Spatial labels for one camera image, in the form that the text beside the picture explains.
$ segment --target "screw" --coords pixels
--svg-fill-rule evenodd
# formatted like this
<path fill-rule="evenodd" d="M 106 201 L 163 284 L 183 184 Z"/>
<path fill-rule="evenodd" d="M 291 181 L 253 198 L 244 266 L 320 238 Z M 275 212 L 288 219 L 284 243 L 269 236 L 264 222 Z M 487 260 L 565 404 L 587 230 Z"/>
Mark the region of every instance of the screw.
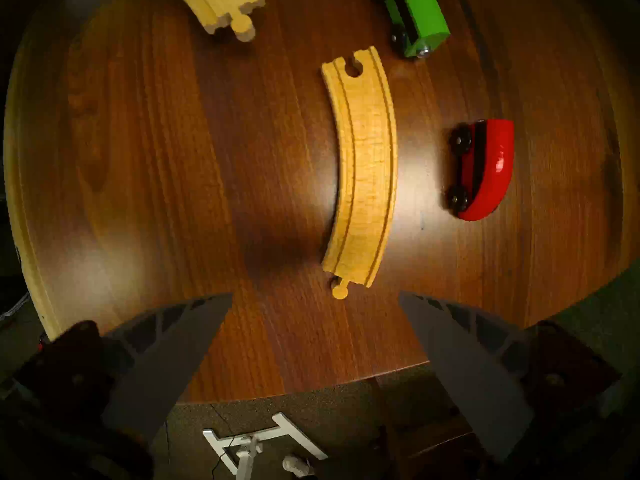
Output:
<path fill-rule="evenodd" d="M 421 48 L 418 50 L 418 52 L 416 53 L 416 56 L 418 58 L 424 58 L 425 56 L 429 55 L 430 52 L 431 50 L 429 49 L 429 47 L 425 46 L 424 48 Z"/>

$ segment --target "cable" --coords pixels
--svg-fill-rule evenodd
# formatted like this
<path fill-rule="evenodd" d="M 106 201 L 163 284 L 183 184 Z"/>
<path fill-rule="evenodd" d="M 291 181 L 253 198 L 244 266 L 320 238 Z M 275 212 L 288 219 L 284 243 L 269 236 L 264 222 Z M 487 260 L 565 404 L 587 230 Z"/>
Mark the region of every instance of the cable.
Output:
<path fill-rule="evenodd" d="M 222 461 L 222 457 L 226 455 L 227 449 L 233 445 L 234 440 L 236 439 L 236 434 L 234 434 L 231 431 L 231 427 L 229 426 L 229 422 L 227 420 L 225 420 L 224 417 L 220 413 L 218 413 L 218 410 L 216 409 L 216 407 L 213 404 L 209 404 L 209 406 L 211 406 L 211 408 L 216 412 L 216 415 L 218 415 L 220 417 L 220 419 L 225 423 L 226 427 L 229 429 L 229 435 L 233 435 L 233 437 L 231 438 L 231 442 L 229 442 L 228 447 L 225 449 L 224 454 L 222 454 L 222 456 L 220 456 L 217 459 L 216 465 L 213 468 L 211 468 L 211 480 L 216 480 L 215 476 L 213 476 L 213 472 L 216 471 L 216 468 L 218 467 L 218 465 Z"/>
<path fill-rule="evenodd" d="M 16 312 L 22 308 L 24 306 L 24 304 L 29 301 L 29 299 L 31 298 L 31 295 L 29 294 L 29 292 L 27 291 L 27 293 L 25 293 L 24 296 L 22 296 L 20 299 L 18 299 L 15 304 L 13 304 L 11 306 L 11 308 L 7 308 L 7 311 L 0 313 L 0 321 L 4 321 L 7 318 L 9 318 L 10 316 L 13 316 L 16 314 Z"/>
<path fill-rule="evenodd" d="M 164 435 L 166 437 L 166 458 L 171 463 L 171 443 L 169 442 L 169 424 L 167 420 L 164 421 Z"/>

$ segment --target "green toy train car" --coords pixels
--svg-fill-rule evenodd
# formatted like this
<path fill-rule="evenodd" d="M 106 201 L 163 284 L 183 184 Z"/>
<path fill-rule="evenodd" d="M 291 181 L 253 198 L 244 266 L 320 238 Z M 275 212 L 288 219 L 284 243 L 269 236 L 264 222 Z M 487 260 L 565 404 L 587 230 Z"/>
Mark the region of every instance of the green toy train car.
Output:
<path fill-rule="evenodd" d="M 447 37 L 449 28 L 436 0 L 375 0 L 391 16 L 391 42 L 398 54 L 423 58 Z"/>

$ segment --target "wooden table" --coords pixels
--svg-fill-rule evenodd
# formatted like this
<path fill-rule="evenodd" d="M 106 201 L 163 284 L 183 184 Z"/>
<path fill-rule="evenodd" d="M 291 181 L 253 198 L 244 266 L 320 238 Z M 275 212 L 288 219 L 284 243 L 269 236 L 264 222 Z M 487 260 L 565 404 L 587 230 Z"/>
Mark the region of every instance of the wooden table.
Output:
<path fill-rule="evenodd" d="M 588 295 L 640 252 L 635 9 L 600 0 L 596 15 L 596 1 L 439 0 L 450 39 L 408 61 L 370 0 L 266 0 L 252 43 L 207 35 L 181 0 L 111 0 L 82 26 L 48 0 L 17 56 L 4 135 L 47 333 L 232 291 L 184 395 L 220 401 L 425 361 L 401 289 L 521 327 Z M 338 301 L 320 266 L 338 184 L 320 66 L 370 45 L 395 106 L 397 201 L 373 286 Z M 490 117 L 515 123 L 513 181 L 467 223 L 443 207 L 447 133 Z"/>

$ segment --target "red toy car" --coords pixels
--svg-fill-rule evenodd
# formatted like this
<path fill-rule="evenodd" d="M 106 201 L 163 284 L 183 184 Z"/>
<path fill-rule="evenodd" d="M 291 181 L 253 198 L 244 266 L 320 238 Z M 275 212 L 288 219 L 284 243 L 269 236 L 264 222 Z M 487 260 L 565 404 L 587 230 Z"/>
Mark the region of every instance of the red toy car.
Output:
<path fill-rule="evenodd" d="M 495 210 L 513 173 L 513 122 L 478 120 L 451 133 L 451 151 L 459 157 L 457 184 L 447 194 L 462 220 L 480 220 Z"/>

